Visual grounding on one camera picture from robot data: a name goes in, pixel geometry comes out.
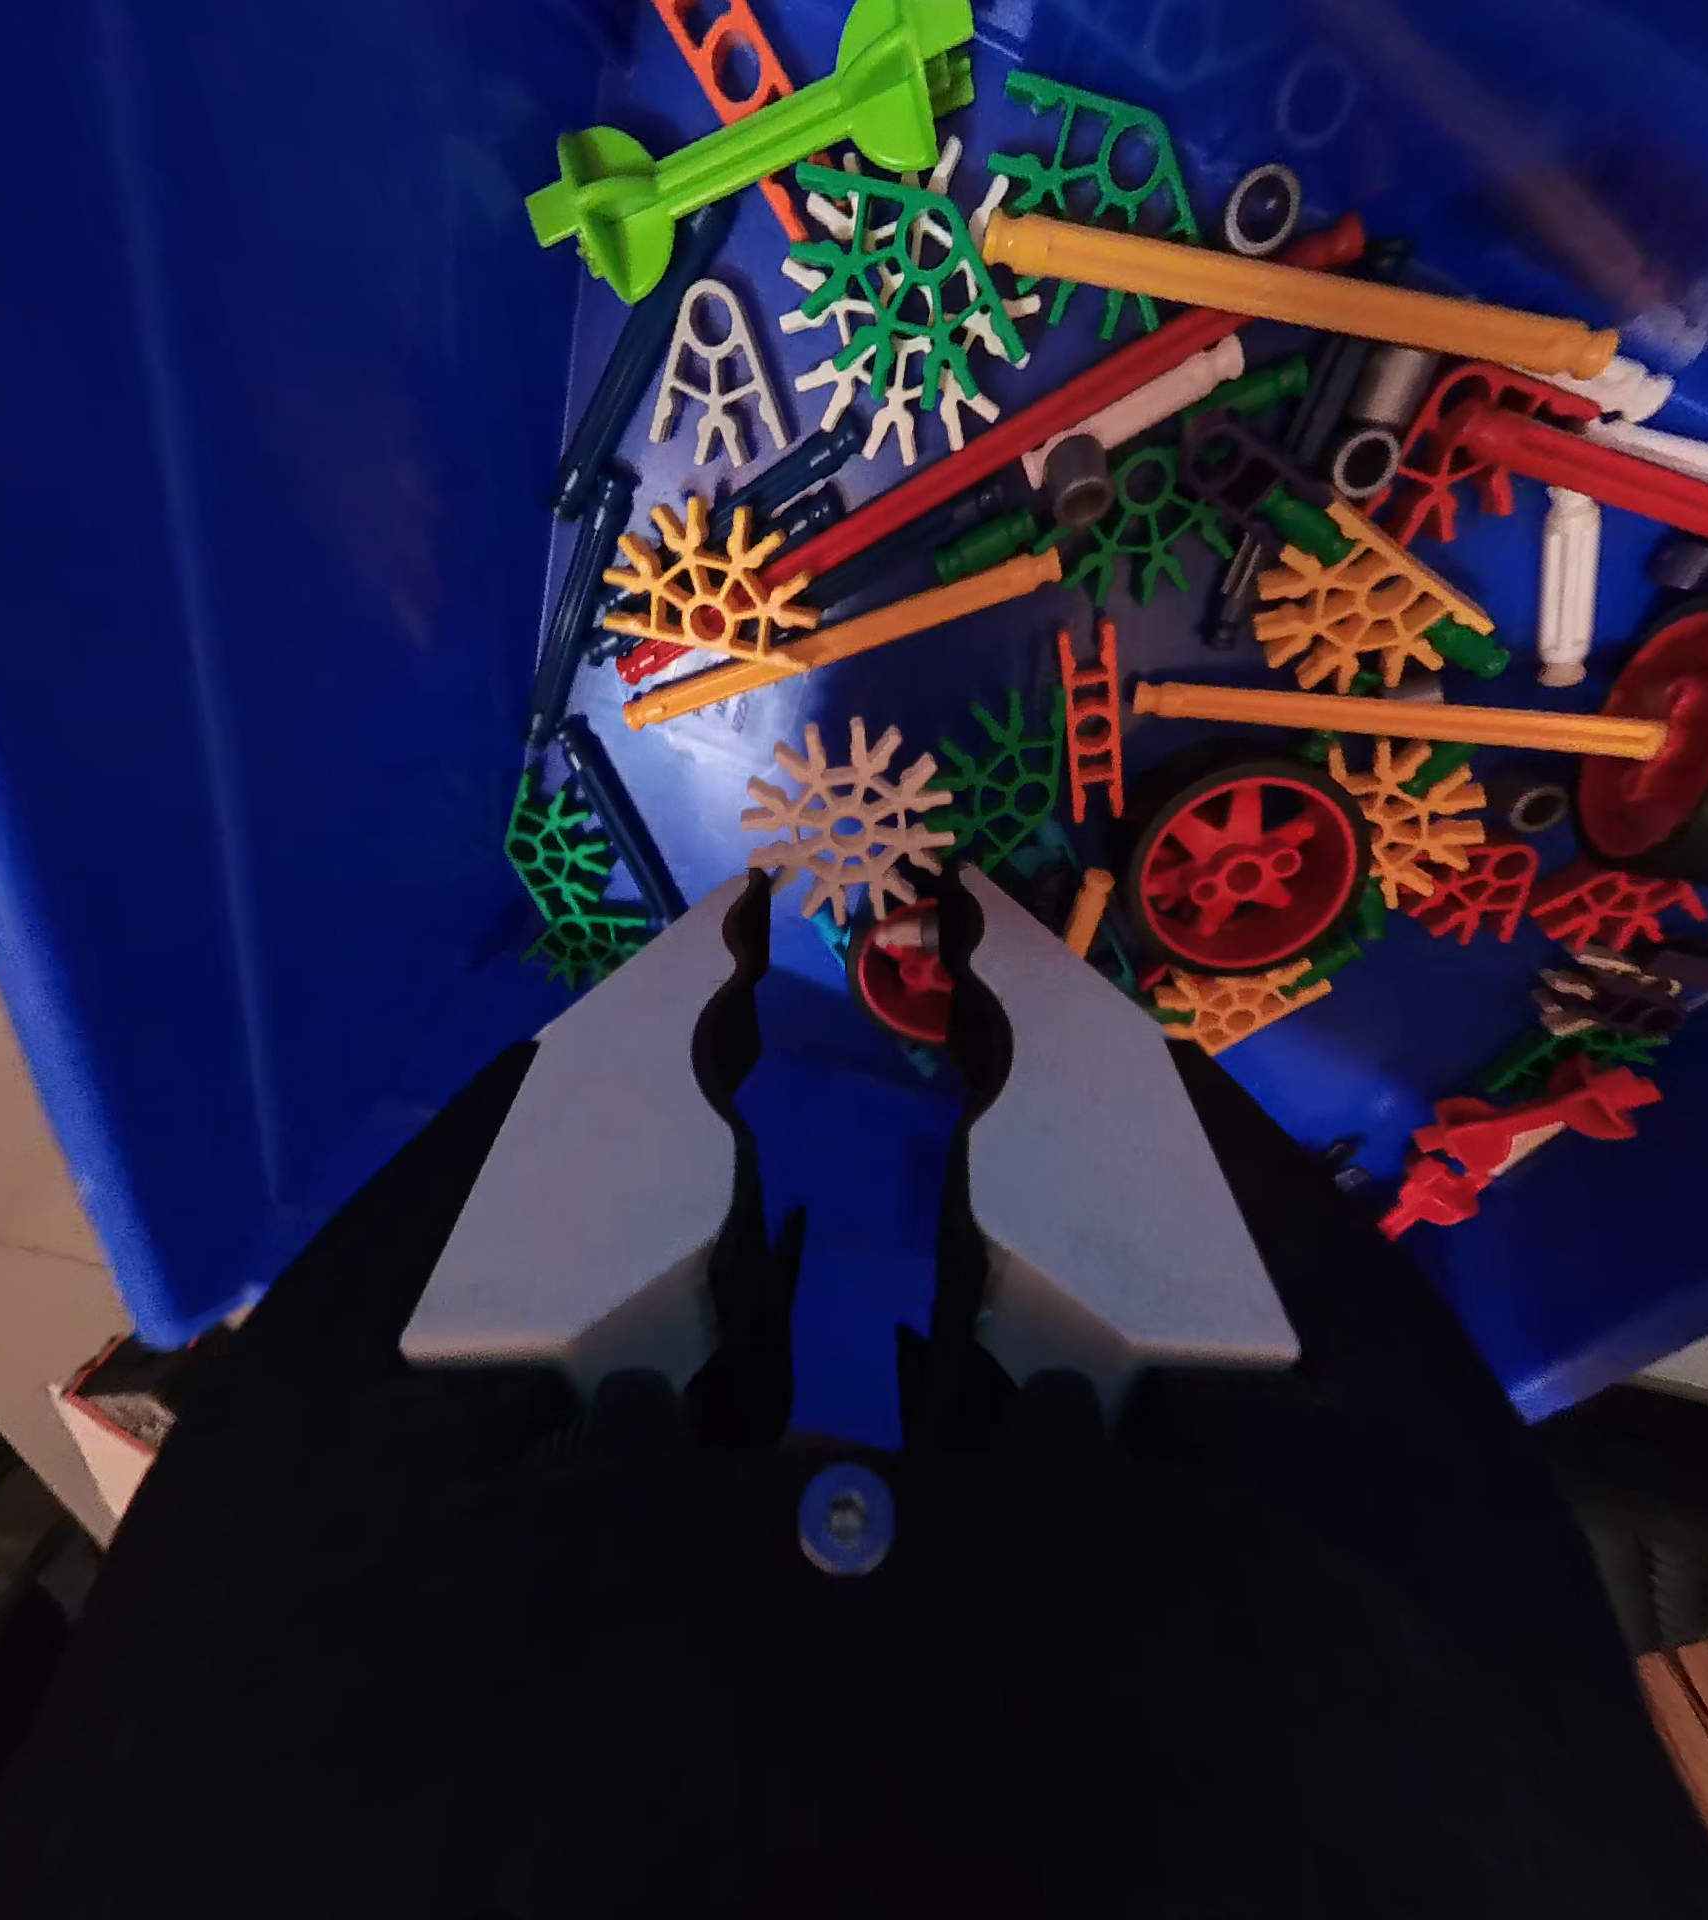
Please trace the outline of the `yellow long rod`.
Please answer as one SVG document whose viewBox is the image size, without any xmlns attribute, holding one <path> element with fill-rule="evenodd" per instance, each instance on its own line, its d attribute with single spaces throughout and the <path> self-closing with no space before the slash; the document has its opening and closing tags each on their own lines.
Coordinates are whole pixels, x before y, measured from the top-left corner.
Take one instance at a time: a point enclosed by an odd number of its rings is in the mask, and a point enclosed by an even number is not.
<svg viewBox="0 0 1708 1920">
<path fill-rule="evenodd" d="M 1040 213 L 989 213 L 977 250 L 1020 275 L 1058 277 L 1108 291 L 1216 308 L 1247 320 L 1295 324 L 1375 344 L 1518 371 L 1582 379 L 1617 353 L 1611 328 L 1478 300 L 1444 298 L 1330 269 L 1081 227 Z"/>
<path fill-rule="evenodd" d="M 1007 606 L 1062 580 L 1063 555 L 1055 545 L 1020 553 L 951 586 L 923 589 L 825 629 L 804 634 L 791 643 L 776 646 L 767 656 L 728 659 L 661 687 L 640 692 L 623 704 L 622 721 L 627 731 L 643 731 L 933 632 L 977 612 Z"/>
</svg>

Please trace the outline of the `blue plastic bin with label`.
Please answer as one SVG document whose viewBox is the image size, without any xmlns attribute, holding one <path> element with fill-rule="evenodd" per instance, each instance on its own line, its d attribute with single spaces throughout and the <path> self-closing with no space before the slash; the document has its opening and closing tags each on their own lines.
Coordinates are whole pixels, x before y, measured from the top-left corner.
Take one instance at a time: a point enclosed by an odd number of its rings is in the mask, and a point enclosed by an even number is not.
<svg viewBox="0 0 1708 1920">
<path fill-rule="evenodd" d="M 961 203 L 1040 144 L 1006 71 L 1098 89 L 1162 118 L 1207 227 L 1289 163 L 1414 283 L 1619 328 L 1708 440 L 1708 4 L 972 7 Z M 251 1301 L 561 1005 L 504 835 L 555 468 L 625 306 L 524 196 L 600 123 L 714 123 L 649 4 L 0 4 L 0 979 L 153 1342 Z M 608 665 L 575 700 L 699 899 L 807 715 L 961 744 L 973 700 L 1048 700 L 1087 612 L 1036 593 L 656 733 Z M 850 1004 L 799 893 L 741 1107 L 770 1214 L 807 1210 L 794 1419 L 886 1444 L 958 1087 Z M 1394 914 L 1223 1063 L 1386 1197 L 1548 950 Z M 1708 1004 L 1654 1077 L 1635 1137 L 1402 1240 L 1532 1417 L 1708 1331 Z"/>
</svg>

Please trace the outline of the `pile of toy building parts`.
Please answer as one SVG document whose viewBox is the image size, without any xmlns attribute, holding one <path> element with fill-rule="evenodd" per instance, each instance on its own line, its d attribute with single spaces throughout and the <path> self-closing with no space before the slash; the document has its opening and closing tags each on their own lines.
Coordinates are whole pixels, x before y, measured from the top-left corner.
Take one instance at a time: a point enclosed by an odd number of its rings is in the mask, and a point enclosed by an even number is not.
<svg viewBox="0 0 1708 1920">
<path fill-rule="evenodd" d="M 1006 95 L 1058 119 L 1048 153 L 991 156 L 994 213 L 1041 216 L 1206 248 L 1178 144 L 1150 108 L 1033 70 Z M 1456 1221 L 1510 1152 L 1499 1125 L 1630 1136 L 1658 1097 L 1640 1059 L 1666 1044 L 1690 996 L 1708 996 L 1708 886 L 1589 860 L 1572 823 L 1584 757 L 1652 760 L 1663 723 L 1608 718 L 1624 662 L 1663 612 L 1708 596 L 1708 539 L 1496 468 L 1460 443 L 1475 406 L 1582 433 L 1708 480 L 1708 443 L 1649 431 L 1670 379 L 1611 357 L 1592 379 L 1487 357 L 1375 344 L 1243 316 L 1243 365 L 1115 445 L 1054 443 L 1041 485 L 827 608 L 773 564 L 947 449 L 923 426 L 917 460 L 862 458 L 863 417 L 819 426 L 794 378 L 821 347 L 782 329 L 782 274 L 804 232 L 805 172 L 844 183 L 842 159 L 891 183 L 903 172 L 835 144 L 683 217 L 672 261 L 629 306 L 555 477 L 554 515 L 579 519 L 538 656 L 525 770 L 504 852 L 529 893 L 529 958 L 577 989 L 601 981 L 683 911 L 658 844 L 568 701 L 587 640 L 614 641 L 625 679 L 675 659 L 767 657 L 804 634 L 1055 548 L 1062 589 L 1094 608 L 1092 656 L 1058 632 L 1058 675 L 1021 731 L 1009 696 L 989 750 L 942 744 L 950 856 L 1013 873 L 1016 850 L 1099 793 L 1114 825 L 1141 778 L 1178 750 L 1247 738 L 1327 772 L 1359 803 L 1371 870 L 1344 923 L 1297 962 L 1241 975 L 1146 962 L 1139 986 L 1171 1039 L 1221 1052 L 1327 993 L 1334 970 L 1402 911 L 1461 941 L 1522 915 L 1568 950 L 1542 975 L 1539 1032 L 1487 1091 L 1444 1099 L 1417 1130 L 1384 1232 Z M 930 168 L 906 169 L 925 174 Z M 1355 212 L 1297 227 L 1299 182 L 1276 159 L 1221 205 L 1211 250 L 1405 286 L 1403 246 Z M 1021 368 L 986 361 L 1000 417 L 977 441 L 1109 352 L 1196 310 L 986 266 L 1040 298 Z M 1033 591 L 987 612 L 1018 612 Z"/>
</svg>

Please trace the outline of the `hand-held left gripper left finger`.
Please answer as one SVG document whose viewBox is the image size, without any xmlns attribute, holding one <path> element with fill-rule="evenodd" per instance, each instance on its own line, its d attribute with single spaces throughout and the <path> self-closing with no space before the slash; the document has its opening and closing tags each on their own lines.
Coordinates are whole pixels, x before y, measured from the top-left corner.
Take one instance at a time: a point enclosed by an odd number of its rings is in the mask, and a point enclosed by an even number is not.
<svg viewBox="0 0 1708 1920">
<path fill-rule="evenodd" d="M 771 888 L 728 878 L 533 1038 L 399 1354 L 528 1363 L 591 1399 L 649 1374 L 722 1445 L 794 1408 L 795 1241 L 738 1096 L 759 1058 Z"/>
</svg>

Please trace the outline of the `orange toy clip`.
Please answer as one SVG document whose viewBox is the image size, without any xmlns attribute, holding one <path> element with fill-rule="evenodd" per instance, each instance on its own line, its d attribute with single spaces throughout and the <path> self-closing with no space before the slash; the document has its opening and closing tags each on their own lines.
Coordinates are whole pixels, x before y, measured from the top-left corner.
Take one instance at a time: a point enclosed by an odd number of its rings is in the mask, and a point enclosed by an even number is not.
<svg viewBox="0 0 1708 1920">
<path fill-rule="evenodd" d="M 750 2 L 651 2 L 722 127 L 794 95 L 795 86 Z"/>
</svg>

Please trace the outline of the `lime green spool rod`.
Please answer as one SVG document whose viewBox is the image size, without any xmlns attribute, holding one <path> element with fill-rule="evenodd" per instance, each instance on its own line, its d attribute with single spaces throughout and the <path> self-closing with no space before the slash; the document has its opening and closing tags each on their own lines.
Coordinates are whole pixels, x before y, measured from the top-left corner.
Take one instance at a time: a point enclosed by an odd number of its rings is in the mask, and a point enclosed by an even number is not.
<svg viewBox="0 0 1708 1920">
<path fill-rule="evenodd" d="M 677 224 L 842 141 L 893 174 L 937 159 L 937 119 L 973 98 L 968 2 L 860 2 L 833 70 L 670 156 L 616 125 L 566 131 L 555 180 L 531 191 L 536 242 L 574 242 L 587 272 L 633 306 L 665 275 Z"/>
</svg>

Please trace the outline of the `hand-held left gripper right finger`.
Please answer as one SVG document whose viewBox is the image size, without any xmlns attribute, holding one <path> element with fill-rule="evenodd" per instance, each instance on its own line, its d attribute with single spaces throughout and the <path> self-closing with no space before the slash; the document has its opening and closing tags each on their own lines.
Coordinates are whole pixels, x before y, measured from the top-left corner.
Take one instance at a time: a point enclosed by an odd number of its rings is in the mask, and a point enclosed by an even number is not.
<svg viewBox="0 0 1708 1920">
<path fill-rule="evenodd" d="M 1102 1425 L 1143 1376 L 1284 1374 L 1301 1337 L 1159 1023 L 958 863 L 936 893 L 961 1118 L 923 1334 L 895 1346 L 912 1448 L 963 1449 L 1036 1378 Z"/>
</svg>

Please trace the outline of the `red long rod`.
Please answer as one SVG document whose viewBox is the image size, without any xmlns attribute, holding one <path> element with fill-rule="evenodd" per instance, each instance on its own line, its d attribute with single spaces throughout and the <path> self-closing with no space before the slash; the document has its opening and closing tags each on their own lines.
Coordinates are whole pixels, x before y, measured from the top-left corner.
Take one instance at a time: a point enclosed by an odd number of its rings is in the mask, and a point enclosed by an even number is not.
<svg viewBox="0 0 1708 1920">
<path fill-rule="evenodd" d="M 1708 542 L 1708 480 L 1490 403 L 1458 422 L 1458 443 L 1494 468 L 1575 492 Z"/>
<path fill-rule="evenodd" d="M 1243 316 L 1210 306 L 1178 314 L 1004 415 L 936 466 L 916 468 L 862 501 L 804 539 L 794 558 L 780 555 L 773 574 L 790 580 L 801 572 L 804 601 L 825 609 L 975 522 L 1007 513 L 1020 500 L 1013 481 L 1036 493 L 1059 441 L 1090 433 L 1114 448 L 1237 375 L 1241 324 Z"/>
</svg>

